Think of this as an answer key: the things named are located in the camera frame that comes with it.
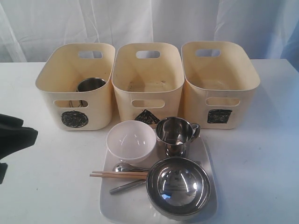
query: black triangle drawing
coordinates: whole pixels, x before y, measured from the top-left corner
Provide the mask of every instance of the black triangle drawing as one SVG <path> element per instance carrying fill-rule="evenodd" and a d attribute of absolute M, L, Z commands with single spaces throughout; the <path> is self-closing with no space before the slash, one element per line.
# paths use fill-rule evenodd
<path fill-rule="evenodd" d="M 154 114 L 152 114 L 148 110 L 144 110 L 135 118 L 135 120 L 142 121 L 147 125 L 157 124 L 160 121 Z"/>

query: white table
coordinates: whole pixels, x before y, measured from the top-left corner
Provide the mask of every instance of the white table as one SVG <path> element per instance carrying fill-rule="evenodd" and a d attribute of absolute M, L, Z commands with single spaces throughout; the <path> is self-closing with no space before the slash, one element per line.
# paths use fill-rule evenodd
<path fill-rule="evenodd" d="M 201 131 L 219 199 L 212 224 L 298 223 L 299 75 L 286 60 L 252 60 L 261 78 L 242 125 Z M 99 213 L 107 131 L 66 132 L 52 122 L 35 79 L 44 63 L 0 63 L 0 113 L 39 131 L 1 162 L 1 224 L 109 223 Z"/>

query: stainless steel cup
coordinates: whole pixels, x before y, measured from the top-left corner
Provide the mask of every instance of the stainless steel cup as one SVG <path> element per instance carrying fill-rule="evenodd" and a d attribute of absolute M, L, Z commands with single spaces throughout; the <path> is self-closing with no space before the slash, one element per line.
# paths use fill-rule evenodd
<path fill-rule="evenodd" d="M 156 127 L 158 154 L 187 157 L 190 143 L 199 136 L 200 126 L 169 117 L 159 121 Z"/>
<path fill-rule="evenodd" d="M 97 78 L 97 77 L 87 78 L 78 84 L 77 92 L 87 92 L 87 91 L 96 90 L 104 86 L 105 84 L 106 81 L 104 79 Z M 85 100 L 80 100 L 78 106 L 75 106 L 75 103 L 73 103 L 72 100 L 70 101 L 70 107 L 86 107 L 87 105 L 88 103 Z"/>

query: metal spoon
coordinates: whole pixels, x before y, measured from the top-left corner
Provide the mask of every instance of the metal spoon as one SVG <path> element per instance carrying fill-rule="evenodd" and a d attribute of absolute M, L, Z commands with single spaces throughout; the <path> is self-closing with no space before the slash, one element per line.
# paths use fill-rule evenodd
<path fill-rule="evenodd" d="M 127 171 L 135 171 L 135 172 L 141 172 L 141 171 L 149 171 L 150 169 L 149 168 L 141 168 L 141 167 L 134 167 L 128 163 L 125 163 L 125 162 L 120 162 L 118 164 L 116 164 L 113 168 L 113 171 L 116 171 L 116 172 L 127 172 Z M 111 195 L 115 195 L 117 193 L 121 193 L 125 190 L 129 190 L 131 188 L 134 188 L 134 187 L 137 187 L 137 186 L 140 186 L 142 184 L 144 184 L 146 182 L 146 180 L 137 180 L 137 181 L 133 181 L 131 183 L 127 183 L 125 185 L 121 185 L 117 188 L 113 188 L 109 191 L 109 193 Z"/>
<path fill-rule="evenodd" d="M 120 162 L 113 167 L 115 172 L 144 172 L 149 171 L 150 168 L 134 167 L 128 163 Z"/>

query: black fabric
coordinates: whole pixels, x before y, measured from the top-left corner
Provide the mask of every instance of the black fabric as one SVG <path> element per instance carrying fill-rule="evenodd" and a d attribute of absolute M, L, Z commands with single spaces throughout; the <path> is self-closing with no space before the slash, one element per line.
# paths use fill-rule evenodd
<path fill-rule="evenodd" d="M 21 149 L 34 145 L 38 131 L 22 127 L 23 120 L 0 114 L 0 160 Z M 0 163 L 0 184 L 7 170 L 6 163 Z"/>

